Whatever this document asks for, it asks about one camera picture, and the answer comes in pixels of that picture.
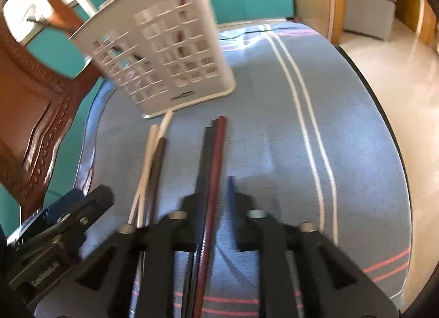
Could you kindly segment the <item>black chopstick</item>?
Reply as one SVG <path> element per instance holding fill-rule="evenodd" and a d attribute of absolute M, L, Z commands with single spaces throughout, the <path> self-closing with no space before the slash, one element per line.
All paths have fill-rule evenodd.
<path fill-rule="evenodd" d="M 186 197 L 182 202 L 182 209 L 188 214 L 189 238 L 191 251 L 187 257 L 187 267 L 182 296 L 181 317 L 193 317 L 196 301 L 196 289 L 201 260 L 203 236 L 205 231 L 205 217 L 208 203 L 208 185 L 210 184 L 211 160 L 213 154 L 214 128 L 205 128 L 202 154 L 196 177 L 194 194 Z"/>
<path fill-rule="evenodd" d="M 210 161 L 213 152 L 213 142 L 214 142 L 214 121 L 211 121 L 210 126 L 205 129 L 203 143 L 202 143 L 202 156 L 199 164 L 199 172 L 196 182 L 196 194 L 201 194 L 206 199 L 206 208 L 208 200 L 208 186 L 210 177 Z M 198 265 L 200 259 L 200 250 L 202 247 L 202 242 L 198 246 L 195 252 L 191 253 L 189 259 L 189 268 L 191 271 L 187 272 L 188 276 L 185 282 L 187 288 L 186 296 L 186 307 L 185 307 L 185 317 L 192 317 L 193 315 L 193 304 L 196 292 L 197 275 L 198 275 Z"/>

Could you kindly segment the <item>dark brown chopstick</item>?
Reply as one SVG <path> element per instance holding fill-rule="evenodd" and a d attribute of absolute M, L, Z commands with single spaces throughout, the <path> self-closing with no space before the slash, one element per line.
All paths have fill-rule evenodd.
<path fill-rule="evenodd" d="M 159 184 L 161 177 L 161 168 L 164 160 L 164 154 L 167 147 L 167 139 L 161 138 L 159 140 L 156 152 L 153 156 L 153 162 L 151 166 L 150 180 L 147 186 L 147 210 L 145 225 L 149 226 L 154 223 L 156 217 L 156 205 L 159 195 Z"/>

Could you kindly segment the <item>beige wooden chopstick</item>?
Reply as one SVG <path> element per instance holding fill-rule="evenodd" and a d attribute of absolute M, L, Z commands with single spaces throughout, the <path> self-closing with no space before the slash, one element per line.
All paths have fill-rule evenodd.
<path fill-rule="evenodd" d="M 158 139 L 159 126 L 150 126 L 148 134 L 147 146 L 145 150 L 145 156 L 143 159 L 143 167 L 136 194 L 133 199 L 133 204 L 130 210 L 128 219 L 129 224 L 133 224 L 136 227 L 142 227 L 144 222 L 144 210 L 146 202 L 146 189 L 149 182 L 151 166 L 153 162 L 153 156 L 156 151 L 156 144 Z"/>
<path fill-rule="evenodd" d="M 153 191 L 158 186 L 159 166 L 166 146 L 165 135 L 172 118 L 173 111 L 167 111 L 161 123 L 150 126 L 148 132 L 141 176 L 128 217 L 128 223 L 134 224 L 136 228 L 145 227 L 154 220 L 156 199 Z"/>

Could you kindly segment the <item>blue striped tablecloth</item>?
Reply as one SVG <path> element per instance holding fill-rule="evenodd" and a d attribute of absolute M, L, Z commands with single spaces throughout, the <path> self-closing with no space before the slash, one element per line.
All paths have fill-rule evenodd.
<path fill-rule="evenodd" d="M 303 24 L 220 33 L 236 90 L 177 111 L 167 131 L 157 216 L 194 192 L 205 127 L 227 119 L 215 244 L 202 317 L 257 317 L 257 255 L 231 237 L 227 177 L 285 224 L 323 218 L 324 233 L 392 300 L 403 305 L 412 241 L 405 169 L 367 82 L 324 37 Z M 97 127 L 92 188 L 115 203 L 88 231 L 88 255 L 128 219 L 149 127 L 121 91 Z"/>

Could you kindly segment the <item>brown wooden chair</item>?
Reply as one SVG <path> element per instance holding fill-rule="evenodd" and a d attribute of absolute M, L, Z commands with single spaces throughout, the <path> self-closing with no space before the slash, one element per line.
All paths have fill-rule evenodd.
<path fill-rule="evenodd" d="M 90 61 L 73 79 L 56 72 L 1 21 L 1 184 L 22 221 L 43 207 L 60 143 L 100 76 Z"/>

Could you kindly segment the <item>white plastic utensil basket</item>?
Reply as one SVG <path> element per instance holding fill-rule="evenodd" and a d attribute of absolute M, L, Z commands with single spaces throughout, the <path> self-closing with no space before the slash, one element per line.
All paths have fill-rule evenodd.
<path fill-rule="evenodd" d="M 210 0 L 108 0 L 70 39 L 146 117 L 237 86 Z"/>

